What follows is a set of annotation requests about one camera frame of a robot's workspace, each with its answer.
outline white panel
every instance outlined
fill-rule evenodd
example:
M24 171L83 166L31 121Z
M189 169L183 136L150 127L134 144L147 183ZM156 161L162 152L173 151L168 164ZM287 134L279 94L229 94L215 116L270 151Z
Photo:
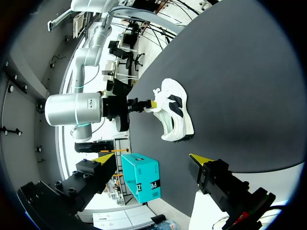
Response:
M127 218L125 211L93 213L93 221L107 221Z
M127 216L129 218L143 214L143 213L151 213L154 214L146 205L140 206L140 207L135 207L131 208L128 210L125 210Z
M155 214L153 212L146 212L134 217L129 217L129 219L134 227L140 227L145 224L153 223L151 217L155 217Z
M94 221L94 227L103 230L128 230L133 226L128 218L107 220L107 221Z

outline gray wall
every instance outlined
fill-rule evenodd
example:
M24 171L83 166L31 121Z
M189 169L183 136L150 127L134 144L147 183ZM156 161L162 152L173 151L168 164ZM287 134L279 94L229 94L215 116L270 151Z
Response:
M59 93L59 89L62 83L62 79L65 74L65 70L69 64L75 48L80 40L72 40L66 44L61 43L56 51L56 54L60 54L61 57L67 57L62 60L56 60L55 67L53 69L48 68L42 83L49 90L50 94ZM38 164L38 169L41 178L47 184L53 185L57 180L62 180L59 172L59 164L56 155L56 128L50 126L45 119L45 114L35 114L35 145L42 146L42 152L39 157L46 161Z
M48 32L47 22L65 12L70 4L71 0L45 1L17 38L29 66L40 81L64 36L68 32L72 35L72 26L68 28L65 24L56 27L51 33Z
M49 0L45 1L38 11L32 15L32 18L24 26L20 35L16 38L15 44L20 48L20 56L26 59L25 65L32 70L34 77L42 81L46 88L51 92L56 92L59 88L63 73L69 62L77 41L72 41L67 46L64 45L64 37L72 34L72 25L57 27L49 33L47 31L47 22L60 15L69 8L71 0ZM61 64L50 73L49 61L53 55L58 55L59 49L67 55ZM18 61L8 56L10 63ZM12 64L19 72L20 79L23 79L23 67ZM6 91L7 80L2 77L0 82L0 102L3 101ZM51 180L60 179L59 168L56 160L54 148L54 128L47 127L44 114L35 111L37 97L35 94L24 94L15 87L13 93L8 93L3 110L3 123L8 129L20 129L23 134L18 137L16 134L4 136L1 133L2 148L0 149L0 161L4 171L11 181L14 190L20 186L40 179ZM42 154L35 153L35 146L43 145L43 148L50 149Z

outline gray tabletop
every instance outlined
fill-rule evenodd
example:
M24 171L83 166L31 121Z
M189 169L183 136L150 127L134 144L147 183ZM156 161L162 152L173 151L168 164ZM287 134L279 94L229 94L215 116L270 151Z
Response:
M153 114L132 113L131 148L159 161L162 198L181 212L191 215L197 191L189 153L222 159L241 173L302 162L303 72L282 28L258 2L224 0L202 13L156 58L129 97L154 99L152 90L164 78L185 88L195 135L163 141Z

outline white sneaker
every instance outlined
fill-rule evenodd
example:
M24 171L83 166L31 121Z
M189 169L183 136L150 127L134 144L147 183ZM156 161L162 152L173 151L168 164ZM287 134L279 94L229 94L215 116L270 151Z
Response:
M166 141L182 141L192 138L194 128L187 111L187 94L183 87L173 79L164 79L160 89L154 90L157 108L147 112L161 121Z

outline black mount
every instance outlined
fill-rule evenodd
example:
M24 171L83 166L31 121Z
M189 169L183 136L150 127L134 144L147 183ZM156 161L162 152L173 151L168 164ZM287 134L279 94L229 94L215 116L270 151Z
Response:
M267 195L263 188L251 194L249 183L233 176L221 159L203 165L193 159L189 169L202 193L211 195L217 206L228 213L223 230L258 230L262 226L258 220L275 200L274 194Z

